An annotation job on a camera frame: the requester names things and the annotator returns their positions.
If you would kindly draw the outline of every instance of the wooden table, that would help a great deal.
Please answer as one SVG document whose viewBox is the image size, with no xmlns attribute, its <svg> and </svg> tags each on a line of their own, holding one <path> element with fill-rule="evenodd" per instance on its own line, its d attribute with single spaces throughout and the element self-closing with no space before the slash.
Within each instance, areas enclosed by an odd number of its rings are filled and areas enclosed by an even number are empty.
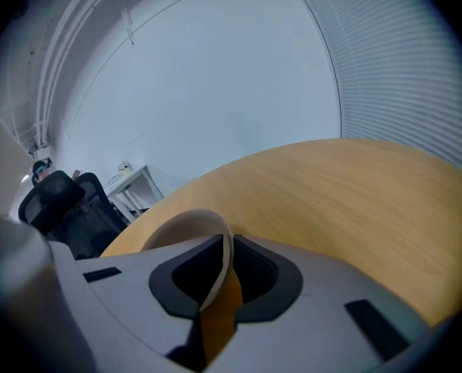
<svg viewBox="0 0 462 373">
<path fill-rule="evenodd" d="M 103 253 L 135 253 L 166 220 L 208 208 L 234 233 L 348 261 L 435 324 L 462 305 L 462 172 L 387 141 L 334 139 L 236 160 L 172 193 Z"/>
</svg>

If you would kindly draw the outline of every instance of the office chair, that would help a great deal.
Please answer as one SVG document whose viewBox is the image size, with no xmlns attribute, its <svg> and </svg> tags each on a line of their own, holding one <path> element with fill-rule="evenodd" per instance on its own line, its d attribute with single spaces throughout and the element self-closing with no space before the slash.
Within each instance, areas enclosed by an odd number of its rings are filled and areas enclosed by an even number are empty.
<svg viewBox="0 0 462 373">
<path fill-rule="evenodd" d="M 49 236 L 67 212 L 85 195 L 84 189 L 62 171 L 40 181 L 19 206 L 19 220 L 31 224 L 42 235 Z"/>
<path fill-rule="evenodd" d="M 111 206 L 98 177 L 84 173 L 75 183 L 85 191 L 81 211 L 85 213 L 82 217 L 89 227 L 89 239 L 84 240 L 92 247 L 88 256 L 96 257 L 126 228 L 126 224 Z"/>
</svg>

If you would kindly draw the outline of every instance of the gray plastic panel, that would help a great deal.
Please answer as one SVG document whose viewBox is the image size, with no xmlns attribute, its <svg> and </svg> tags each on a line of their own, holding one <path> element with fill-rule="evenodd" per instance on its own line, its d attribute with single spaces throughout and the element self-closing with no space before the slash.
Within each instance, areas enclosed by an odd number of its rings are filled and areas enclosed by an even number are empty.
<svg viewBox="0 0 462 373">
<path fill-rule="evenodd" d="M 377 369 L 368 371 L 367 373 L 401 373 L 403 371 L 418 371 L 415 367 L 419 366 L 426 357 L 432 355 L 436 346 L 439 345 L 442 338 L 452 327 L 453 322 L 454 318 L 443 320 L 424 336 L 420 337 L 405 352 L 397 355 L 395 358 Z"/>
<path fill-rule="evenodd" d="M 402 300 L 347 263 L 246 237 L 296 264 L 304 278 L 303 289 L 275 321 L 239 324 L 210 371 L 347 372 L 377 368 L 383 362 L 344 309 L 345 303 L 359 299 L 369 300 L 410 343 L 429 331 Z"/>
<path fill-rule="evenodd" d="M 305 0 L 327 44 L 342 137 L 400 142 L 462 169 L 462 47 L 429 0 Z"/>
<path fill-rule="evenodd" d="M 92 291 L 81 270 L 77 269 L 77 263 L 66 245 L 50 242 L 50 246 L 68 308 L 93 352 L 98 371 L 103 373 L 119 371 L 139 373 L 147 369 L 173 373 L 188 371 L 162 354 L 158 354 L 150 347 L 152 344 L 147 344 L 143 339 L 131 333 L 126 326 L 121 324 L 123 315 L 112 315 Z M 105 267 L 102 260 L 109 259 L 90 261 L 96 261 L 92 265 Z M 125 299 L 124 302 L 129 305 L 132 300 Z M 159 324 L 164 326 L 163 319 Z M 183 339 L 182 343 L 187 335 L 184 330 L 182 326 L 176 332 L 176 335 Z"/>
<path fill-rule="evenodd" d="M 149 290 L 149 276 L 159 264 L 193 249 L 207 239 L 193 239 L 127 256 L 80 260 L 78 265 L 83 273 L 108 267 L 122 271 L 122 274 L 92 282 L 89 286 L 129 332 L 165 355 L 175 346 L 186 343 L 193 322 L 164 311 Z"/>
</svg>

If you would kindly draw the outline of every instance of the chair backrest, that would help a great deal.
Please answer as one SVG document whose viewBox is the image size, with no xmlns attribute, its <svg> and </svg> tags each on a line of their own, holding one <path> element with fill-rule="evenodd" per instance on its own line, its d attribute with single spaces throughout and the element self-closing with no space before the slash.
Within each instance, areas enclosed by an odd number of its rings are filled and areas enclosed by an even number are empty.
<svg viewBox="0 0 462 373">
<path fill-rule="evenodd" d="M 127 225 L 122 221 L 119 214 L 117 214 L 112 207 L 97 176 L 93 173 L 84 173 L 79 176 L 75 182 L 86 192 L 84 201 L 91 208 L 104 216 L 105 219 L 111 221 L 111 224 L 119 231 L 119 233 L 127 228 Z"/>
<path fill-rule="evenodd" d="M 72 178 L 58 170 L 27 194 L 19 206 L 19 219 L 47 235 L 85 193 Z"/>
<path fill-rule="evenodd" d="M 84 190 L 84 198 L 67 213 L 61 233 L 54 231 L 54 235 L 69 239 L 65 243 L 75 258 L 98 257 L 126 224 L 111 206 L 94 174 L 84 173 L 75 182 Z"/>
</svg>

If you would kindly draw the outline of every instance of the white pipe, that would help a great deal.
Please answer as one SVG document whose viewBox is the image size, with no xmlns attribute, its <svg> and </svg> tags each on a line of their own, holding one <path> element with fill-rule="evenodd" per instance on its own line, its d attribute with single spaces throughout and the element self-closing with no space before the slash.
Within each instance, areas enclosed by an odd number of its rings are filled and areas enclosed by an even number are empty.
<svg viewBox="0 0 462 373">
<path fill-rule="evenodd" d="M 82 0 L 71 0 L 53 33 L 41 69 L 39 86 L 37 89 L 36 119 L 37 122 L 45 120 L 43 126 L 44 138 L 47 136 L 47 119 L 51 110 L 51 101 L 53 100 L 58 76 L 65 61 L 65 57 L 82 25 L 92 12 L 94 5 L 100 1 L 101 0 L 86 0 L 82 2 Z M 71 19 L 72 14 L 79 5 L 82 5 L 82 8 L 74 15 L 73 19 Z"/>
<path fill-rule="evenodd" d="M 135 40 L 134 40 L 132 31 L 131 31 L 131 17 L 128 14 L 128 9 L 125 6 L 124 0 L 122 0 L 121 13 L 122 13 L 122 19 L 124 20 L 125 28 L 128 31 L 129 40 L 131 41 L 131 44 L 134 45 Z"/>
<path fill-rule="evenodd" d="M 12 47 L 13 47 L 13 35 L 12 33 L 10 37 L 10 45 L 8 48 L 8 55 L 6 57 L 6 92 L 8 94 L 8 104 L 10 107 L 10 117 L 12 118 L 12 125 L 13 125 L 13 130 L 15 131 L 15 139 L 19 143 L 20 147 L 22 149 L 25 149 L 22 145 L 22 141 L 20 140 L 19 132 L 16 129 L 16 124 L 15 124 L 15 116 L 13 115 L 13 101 L 12 101 L 12 93 L 10 91 L 10 58 L 12 56 Z"/>
</svg>

